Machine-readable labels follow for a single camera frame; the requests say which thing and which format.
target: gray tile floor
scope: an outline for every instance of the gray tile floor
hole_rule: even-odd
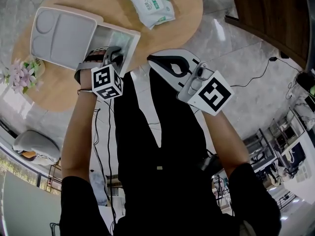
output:
[[[36,12],[43,0],[0,0],[0,67],[10,66],[13,44],[27,25],[30,16]],[[228,25],[225,14],[237,16],[233,0],[203,0],[204,16],[196,34],[184,45],[202,60],[209,62],[213,70],[219,70],[231,85],[245,85],[252,77],[260,76],[268,58],[275,56],[277,50],[261,39]],[[298,66],[291,60],[291,65]],[[285,99],[288,84],[294,80],[296,71],[277,61],[270,63],[263,78],[253,81],[246,88],[235,88],[235,96],[224,108],[224,112],[242,138],[266,127],[272,118],[284,114],[296,97]],[[153,107],[149,68],[147,65],[132,73],[138,95],[139,105],[148,123],[158,123]],[[295,96],[300,89],[295,89]],[[100,143],[99,154],[103,164],[107,157],[108,107],[98,103],[101,108],[98,119]],[[20,133],[27,129],[38,130],[54,139],[62,146],[73,109],[63,113],[53,113],[36,106],[27,97],[14,94],[6,85],[0,85],[0,118],[13,130]],[[213,150],[211,138],[203,116],[196,114],[205,131],[208,149]],[[115,123],[111,132],[111,155],[113,173],[118,171],[115,145]],[[152,132],[160,145],[160,125],[151,125]],[[99,170],[96,157],[92,156],[91,169]]]

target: plastic bag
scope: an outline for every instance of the plastic bag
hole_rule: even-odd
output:
[[[175,20],[175,12],[170,0],[131,0],[140,21],[150,30],[155,25]]]

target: wooden tabletop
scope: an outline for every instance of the wooden tabletop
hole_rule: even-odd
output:
[[[94,13],[104,22],[141,32],[141,38],[129,66],[129,71],[147,62],[147,56],[164,49],[179,48],[197,31],[203,14],[202,0],[171,0],[176,20],[146,28],[130,0],[45,0],[42,6],[65,5]],[[34,17],[18,38],[13,48],[12,62],[25,59],[30,54],[30,37]],[[27,95],[43,109],[62,112],[75,105],[79,85],[74,71],[45,62],[44,82],[39,91],[30,89]]]

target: gray tray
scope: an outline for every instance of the gray tray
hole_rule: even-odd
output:
[[[76,70],[87,54],[97,21],[56,7],[38,9],[31,33],[31,54]]]

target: sleeve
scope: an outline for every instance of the sleeve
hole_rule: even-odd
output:
[[[110,235],[101,217],[93,189],[80,177],[62,181],[60,233],[65,235]]]
[[[251,225],[257,236],[277,236],[281,214],[276,201],[258,180],[250,164],[236,168],[229,179],[235,217]]]

